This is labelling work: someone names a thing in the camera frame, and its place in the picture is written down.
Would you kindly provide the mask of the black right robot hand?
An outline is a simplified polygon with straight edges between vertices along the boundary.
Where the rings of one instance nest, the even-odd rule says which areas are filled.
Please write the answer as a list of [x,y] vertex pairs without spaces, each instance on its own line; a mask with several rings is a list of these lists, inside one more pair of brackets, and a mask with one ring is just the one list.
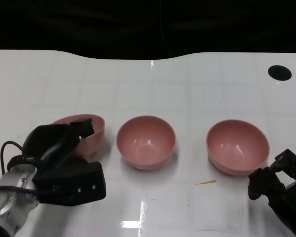
[[[276,175],[281,171],[295,181],[286,187]],[[249,199],[256,200],[262,195],[268,198],[268,205],[277,217],[296,235],[296,155],[291,150],[284,150],[271,166],[258,168],[249,175]]]

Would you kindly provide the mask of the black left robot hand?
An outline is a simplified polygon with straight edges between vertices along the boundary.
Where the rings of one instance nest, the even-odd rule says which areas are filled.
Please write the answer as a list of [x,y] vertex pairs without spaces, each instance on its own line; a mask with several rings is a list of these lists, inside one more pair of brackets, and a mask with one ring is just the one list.
[[40,125],[26,138],[22,155],[41,170],[56,169],[72,156],[82,157],[86,138],[94,135],[92,118]]

